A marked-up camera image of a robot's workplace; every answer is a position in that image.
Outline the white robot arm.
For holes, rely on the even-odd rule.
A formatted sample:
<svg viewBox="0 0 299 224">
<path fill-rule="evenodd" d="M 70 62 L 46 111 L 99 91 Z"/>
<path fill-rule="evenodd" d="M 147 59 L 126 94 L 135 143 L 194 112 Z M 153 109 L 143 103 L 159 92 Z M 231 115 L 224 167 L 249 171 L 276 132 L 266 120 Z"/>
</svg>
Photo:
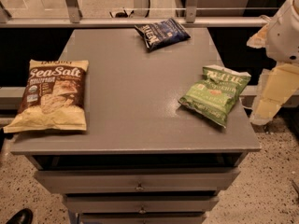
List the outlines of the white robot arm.
<svg viewBox="0 0 299 224">
<path fill-rule="evenodd" d="M 299 0 L 286 0 L 247 45 L 265 48 L 267 57 L 277 62 L 260 74 L 249 118 L 252 124 L 265 125 L 299 89 Z"/>
</svg>

